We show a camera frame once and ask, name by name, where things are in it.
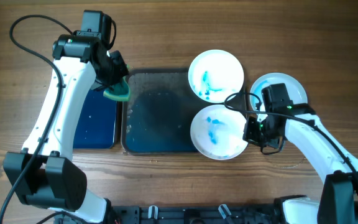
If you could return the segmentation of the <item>green yellow sponge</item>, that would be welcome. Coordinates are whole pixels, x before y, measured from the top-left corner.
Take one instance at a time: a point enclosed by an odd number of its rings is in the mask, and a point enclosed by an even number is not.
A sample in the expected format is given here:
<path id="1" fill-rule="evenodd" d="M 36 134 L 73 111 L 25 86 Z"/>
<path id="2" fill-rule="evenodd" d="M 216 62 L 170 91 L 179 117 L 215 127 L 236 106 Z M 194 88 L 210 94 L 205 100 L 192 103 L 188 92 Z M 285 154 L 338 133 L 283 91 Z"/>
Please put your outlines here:
<path id="1" fill-rule="evenodd" d="M 126 81 L 126 77 L 129 75 L 129 69 L 126 64 L 123 69 L 124 76 L 120 79 L 120 81 L 104 90 L 103 96 L 105 98 L 120 102 L 127 102 L 130 100 L 131 89 Z"/>

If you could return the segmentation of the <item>white plate blue stains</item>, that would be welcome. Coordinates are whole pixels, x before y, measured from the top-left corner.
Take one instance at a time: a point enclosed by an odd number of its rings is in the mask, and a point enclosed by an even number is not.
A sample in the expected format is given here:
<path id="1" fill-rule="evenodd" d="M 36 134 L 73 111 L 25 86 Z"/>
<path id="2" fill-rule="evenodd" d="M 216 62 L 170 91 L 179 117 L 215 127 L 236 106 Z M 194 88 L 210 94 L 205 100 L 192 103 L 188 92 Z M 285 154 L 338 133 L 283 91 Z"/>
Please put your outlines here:
<path id="1" fill-rule="evenodd" d="M 308 97 L 301 83 L 285 73 L 267 73 L 259 77 L 250 88 L 250 93 L 262 100 L 262 89 L 273 84 L 284 83 L 290 99 L 294 104 L 307 103 Z"/>

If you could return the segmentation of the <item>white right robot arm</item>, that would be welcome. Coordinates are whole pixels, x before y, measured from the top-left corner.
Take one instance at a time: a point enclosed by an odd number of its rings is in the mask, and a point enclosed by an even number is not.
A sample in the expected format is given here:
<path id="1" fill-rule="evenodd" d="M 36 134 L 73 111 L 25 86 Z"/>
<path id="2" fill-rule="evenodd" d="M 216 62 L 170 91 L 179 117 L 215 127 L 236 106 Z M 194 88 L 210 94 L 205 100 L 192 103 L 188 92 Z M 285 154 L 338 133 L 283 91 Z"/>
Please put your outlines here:
<path id="1" fill-rule="evenodd" d="M 307 104 L 265 108 L 263 121 L 247 119 L 244 140 L 278 148 L 279 140 L 295 145 L 323 181 L 319 202 L 304 196 L 278 199 L 282 223 L 358 223 L 358 159 L 323 126 Z"/>

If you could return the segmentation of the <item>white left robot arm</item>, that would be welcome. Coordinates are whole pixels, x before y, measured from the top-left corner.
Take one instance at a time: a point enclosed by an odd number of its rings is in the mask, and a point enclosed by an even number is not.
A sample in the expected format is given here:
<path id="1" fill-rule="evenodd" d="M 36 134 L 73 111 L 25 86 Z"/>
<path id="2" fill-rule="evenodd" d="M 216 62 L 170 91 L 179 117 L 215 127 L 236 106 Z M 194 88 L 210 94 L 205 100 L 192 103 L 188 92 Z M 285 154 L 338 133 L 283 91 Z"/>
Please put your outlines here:
<path id="1" fill-rule="evenodd" d="M 53 45 L 52 79 L 37 122 L 20 152 L 8 152 L 3 169 L 20 203 L 51 209 L 82 223 L 111 223 L 108 199 L 88 189 L 86 174 L 74 165 L 73 143 L 86 96 L 127 101 L 129 71 L 119 51 L 97 36 L 61 35 Z"/>

